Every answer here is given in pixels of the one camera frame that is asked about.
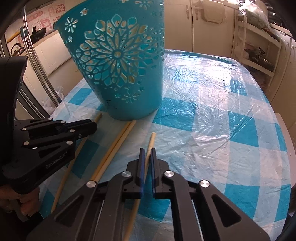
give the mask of human hand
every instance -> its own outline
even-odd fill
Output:
[[[0,187],[0,207],[5,211],[13,210],[9,200],[19,199],[21,204],[20,210],[23,215],[32,216],[38,212],[39,204],[39,192],[40,189],[37,187],[32,192],[21,195],[16,193],[9,185],[3,185]]]

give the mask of wooden stick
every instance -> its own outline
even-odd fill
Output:
[[[95,119],[94,121],[97,123],[101,117],[102,117],[102,113],[99,113],[98,116],[96,117],[96,119]],[[70,175],[71,169],[72,169],[72,167],[73,167],[73,165],[74,165],[74,163],[75,163],[75,161],[76,161],[76,158],[78,157],[78,155],[79,155],[81,149],[83,148],[83,145],[85,144],[87,138],[88,138],[88,137],[84,137],[84,138],[82,139],[82,141],[79,143],[79,146],[77,147],[77,149],[76,149],[76,151],[75,151],[75,158],[74,158],[72,161],[70,161],[70,163],[69,163],[69,165],[68,165],[68,168],[67,168],[67,170],[66,170],[66,172],[65,172],[65,174],[64,174],[64,176],[63,176],[63,178],[62,178],[62,180],[61,180],[61,183],[60,183],[60,185],[59,185],[59,188],[58,188],[58,190],[57,190],[57,193],[56,193],[56,195],[55,195],[55,197],[54,197],[54,203],[52,204],[52,210],[51,210],[51,213],[52,213],[52,212],[56,209],[56,207],[57,207],[57,203],[58,203],[59,198],[60,198],[60,196],[61,196],[61,194],[62,194],[62,191],[63,191],[63,188],[64,188],[64,186],[65,186],[65,183],[66,183],[66,181],[67,181],[67,179],[68,179],[68,177],[69,177],[69,175]]]
[[[151,152],[151,149],[153,148],[154,142],[155,142],[155,136],[156,136],[156,133],[152,132],[151,137],[150,137],[149,146],[148,146],[147,153],[146,153],[146,159],[145,159],[145,179],[146,179],[147,172],[148,172],[150,152]],[[125,232],[123,241],[129,241],[129,239],[130,239],[131,232],[133,230],[133,224],[135,223],[138,209],[140,206],[140,201],[141,201],[140,199],[137,199],[137,200],[135,200],[135,202],[133,204],[133,209],[131,211],[130,219],[128,222],[128,226],[126,228],[126,232]]]
[[[104,172],[106,171],[107,167],[109,166],[110,162],[112,161],[113,157],[116,155],[116,153],[118,152],[119,148],[121,147],[122,143],[125,141],[125,139],[127,138],[127,136],[129,135],[130,131],[132,130],[132,128],[134,127],[136,121],[133,120],[131,122],[131,124],[128,126],[128,128],[126,129],[126,131],[124,132],[124,134],[122,135],[122,137],[119,139],[119,141],[117,142],[117,144],[115,145],[114,149],[111,151],[110,155],[108,156],[108,158],[106,159],[105,163],[103,164],[101,170],[98,172],[97,176],[94,178],[94,181],[98,182],[102,175],[104,174]]]
[[[120,131],[120,133],[117,135],[116,139],[113,141],[112,145],[109,147],[108,151],[106,152],[106,154],[103,156],[102,160],[100,161],[100,164],[98,165],[98,167],[94,171],[93,175],[91,176],[91,180],[95,180],[97,174],[101,170],[102,166],[105,164],[108,156],[110,155],[110,153],[112,152],[112,150],[114,149],[114,147],[118,143],[119,139],[122,137],[122,135],[124,134],[124,132],[129,127],[130,124],[131,124],[131,121],[127,122],[126,125]]]
[[[9,44],[13,39],[15,39],[20,34],[20,31],[17,31],[15,34],[13,34],[8,40],[7,43]]]

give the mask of plastic bag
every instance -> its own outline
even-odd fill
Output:
[[[55,91],[58,94],[58,96],[61,98],[61,100],[65,99],[64,94],[62,93],[63,91],[63,87],[62,86],[58,86]],[[52,100],[48,97],[46,99],[46,101],[43,104],[43,108],[45,109],[45,111],[49,114],[52,115],[52,113],[55,111],[56,106],[54,105],[54,103],[52,102]]]
[[[247,15],[247,21],[249,24],[252,24],[259,29],[270,28],[267,16],[264,14],[261,8],[259,8],[250,0],[246,0],[239,10],[240,12]]]

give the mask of teal plastic basket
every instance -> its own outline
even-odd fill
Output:
[[[163,0],[87,0],[54,28],[113,118],[140,119],[159,107]]]

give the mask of table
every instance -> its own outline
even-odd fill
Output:
[[[275,240],[281,233],[290,198],[290,168],[275,114],[251,74],[238,62],[180,51],[164,55],[163,101],[138,120],[101,182],[137,159],[156,132],[158,158],[187,180],[207,179]],[[112,119],[82,79],[52,115],[67,122],[103,117],[72,168],[60,203],[91,177],[125,122]],[[41,185],[40,213],[46,217],[66,167]],[[132,203],[126,202],[126,218]],[[173,240],[169,200],[155,200],[151,176],[131,240]]]

